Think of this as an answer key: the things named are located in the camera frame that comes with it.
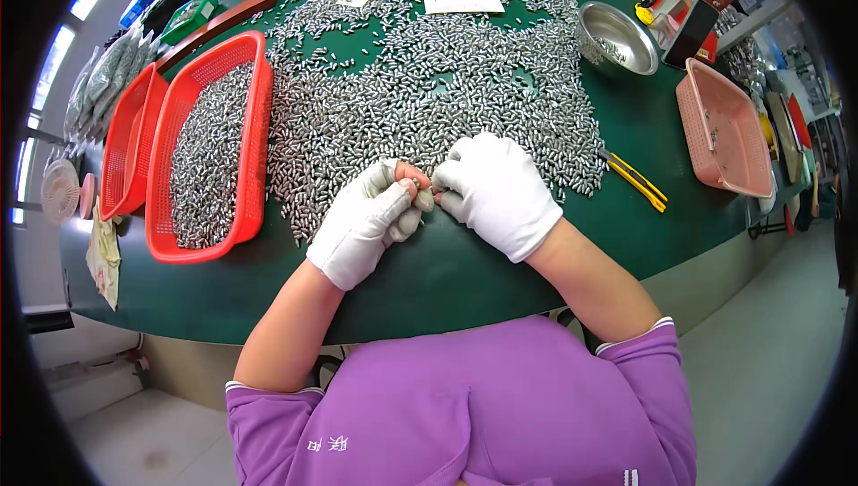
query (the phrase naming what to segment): hand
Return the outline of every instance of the hand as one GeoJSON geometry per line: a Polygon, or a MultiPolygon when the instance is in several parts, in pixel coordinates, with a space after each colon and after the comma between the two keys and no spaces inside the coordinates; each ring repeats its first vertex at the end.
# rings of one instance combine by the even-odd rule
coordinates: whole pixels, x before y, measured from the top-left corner
{"type": "Polygon", "coordinates": [[[563,216],[533,159],[509,137],[457,141],[432,176],[435,203],[513,263],[531,255],[563,216]]]}
{"type": "Polygon", "coordinates": [[[411,236],[421,213],[432,209],[429,179],[420,170],[379,161],[336,195],[307,258],[336,287],[351,290],[375,270],[384,249],[411,236]]]}

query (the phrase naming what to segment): red plastic basket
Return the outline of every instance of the red plastic basket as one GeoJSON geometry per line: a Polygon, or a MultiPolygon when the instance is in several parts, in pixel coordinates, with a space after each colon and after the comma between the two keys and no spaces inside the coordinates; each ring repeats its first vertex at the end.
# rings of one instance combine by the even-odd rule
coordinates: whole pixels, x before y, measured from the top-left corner
{"type": "Polygon", "coordinates": [[[146,243],[161,263],[189,265],[218,258],[233,245],[248,241],[259,232],[265,203],[265,159],[268,152],[269,117],[273,71],[265,60],[265,37],[258,31],[236,35],[204,52],[178,72],[167,89],[158,117],[152,147],[152,167],[146,192],[146,243]],[[236,191],[235,220],[226,239],[204,249],[176,245],[172,228],[170,169],[172,152],[190,109],[207,85],[235,67],[253,62],[250,94],[244,114],[244,133],[239,152],[239,184],[236,191]]]}
{"type": "Polygon", "coordinates": [[[102,220],[130,214],[146,201],[149,157],[167,83],[152,63],[129,84],[110,122],[101,166],[102,220]]]}

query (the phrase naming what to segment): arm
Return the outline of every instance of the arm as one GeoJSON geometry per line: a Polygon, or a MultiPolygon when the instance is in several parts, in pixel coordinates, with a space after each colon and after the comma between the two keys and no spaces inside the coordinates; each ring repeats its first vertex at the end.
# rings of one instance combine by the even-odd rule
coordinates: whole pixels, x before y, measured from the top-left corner
{"type": "Polygon", "coordinates": [[[416,168],[385,161],[340,190],[306,260],[244,344],[235,381],[277,393],[304,386],[345,291],[369,276],[384,249],[407,239],[421,212],[432,209],[431,195],[418,197],[412,179],[428,191],[429,179],[416,168]]]}
{"type": "Polygon", "coordinates": [[[508,137],[460,139],[433,188],[449,188],[435,202],[513,263],[526,260],[596,337],[637,337],[659,319],[640,283],[563,219],[533,160],[508,137]]]}
{"type": "Polygon", "coordinates": [[[565,218],[560,218],[525,260],[602,341],[635,338],[661,318],[638,280],[565,218]]]}
{"type": "Polygon", "coordinates": [[[244,343],[233,379],[277,393],[304,387],[344,294],[309,260],[301,263],[244,343]]]}

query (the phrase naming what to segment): pile of metal parts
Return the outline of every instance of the pile of metal parts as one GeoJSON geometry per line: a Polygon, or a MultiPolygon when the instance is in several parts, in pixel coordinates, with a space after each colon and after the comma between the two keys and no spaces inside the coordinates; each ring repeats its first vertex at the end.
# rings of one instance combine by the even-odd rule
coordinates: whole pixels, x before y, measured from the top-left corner
{"type": "MultiPolygon", "coordinates": [[[[715,35],[721,37],[739,23],[739,13],[733,7],[718,14],[715,35]]],[[[730,68],[730,75],[751,92],[753,98],[762,102],[765,93],[765,61],[753,37],[745,37],[735,46],[721,54],[730,68]]]]}
{"type": "Polygon", "coordinates": [[[431,175],[457,139],[481,131],[525,148],[560,203],[564,188],[591,197],[601,187],[604,143],[581,84],[576,0],[520,0],[552,19],[503,27],[488,14],[417,14],[422,0],[336,1],[296,4],[269,30],[269,192],[296,244],[312,242],[338,191],[372,162],[395,157],[431,175]],[[370,19],[385,32],[373,32],[374,58],[304,45],[370,19]]]}
{"type": "Polygon", "coordinates": [[[181,13],[178,14],[178,17],[176,17],[172,20],[172,22],[170,22],[170,30],[173,30],[177,28],[179,24],[184,24],[185,22],[190,20],[194,16],[194,13],[197,11],[197,8],[200,6],[201,3],[202,0],[194,0],[193,2],[189,3],[188,6],[181,13]]]}
{"type": "Polygon", "coordinates": [[[170,170],[176,245],[203,249],[226,239],[235,218],[239,151],[253,64],[200,92],[176,138],[170,170]]]}
{"type": "Polygon", "coordinates": [[[595,37],[593,41],[595,41],[596,44],[598,44],[605,50],[605,53],[609,58],[613,59],[619,64],[623,64],[626,62],[626,56],[617,50],[617,45],[613,42],[605,41],[601,37],[595,37]]]}

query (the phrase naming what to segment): worker's right hand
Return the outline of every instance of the worker's right hand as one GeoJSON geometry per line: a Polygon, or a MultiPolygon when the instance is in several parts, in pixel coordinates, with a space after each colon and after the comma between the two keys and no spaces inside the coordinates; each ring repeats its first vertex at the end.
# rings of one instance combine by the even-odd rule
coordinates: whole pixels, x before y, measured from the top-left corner
{"type": "Polygon", "coordinates": [[[432,183],[440,191],[435,203],[513,263],[531,255],[563,216],[533,159],[490,132],[457,141],[432,183]]]}

